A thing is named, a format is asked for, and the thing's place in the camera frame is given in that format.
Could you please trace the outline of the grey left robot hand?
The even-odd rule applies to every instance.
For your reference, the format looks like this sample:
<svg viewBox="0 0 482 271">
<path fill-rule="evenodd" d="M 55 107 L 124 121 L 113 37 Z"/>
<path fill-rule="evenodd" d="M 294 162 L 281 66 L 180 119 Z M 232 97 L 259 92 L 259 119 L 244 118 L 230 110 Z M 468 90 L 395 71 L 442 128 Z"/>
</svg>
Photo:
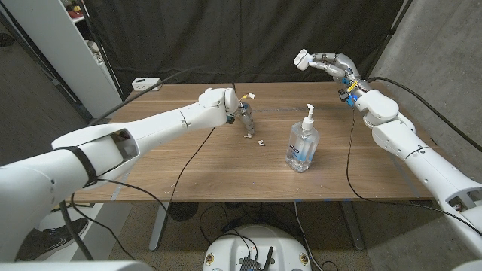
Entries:
<svg viewBox="0 0 482 271">
<path fill-rule="evenodd" d="M 239 107 L 235 112 L 235 116 L 246 126 L 247 134 L 245 135 L 245 138 L 251 138 L 255 134 L 255 127 L 252 118 L 252 110 L 249 104 L 246 102 L 240 102 Z"/>
</svg>

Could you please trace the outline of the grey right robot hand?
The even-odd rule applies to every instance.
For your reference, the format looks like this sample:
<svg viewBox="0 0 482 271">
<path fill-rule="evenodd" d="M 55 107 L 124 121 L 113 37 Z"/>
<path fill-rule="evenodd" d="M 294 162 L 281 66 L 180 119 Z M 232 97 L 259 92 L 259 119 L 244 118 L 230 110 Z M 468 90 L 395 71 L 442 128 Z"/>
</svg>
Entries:
<svg viewBox="0 0 482 271">
<path fill-rule="evenodd" d="M 340 85 L 340 100 L 349 106 L 354 106 L 358 98 L 372 90 L 348 56 L 342 53 L 314 53 L 307 56 L 308 66 L 324 70 Z"/>
</svg>

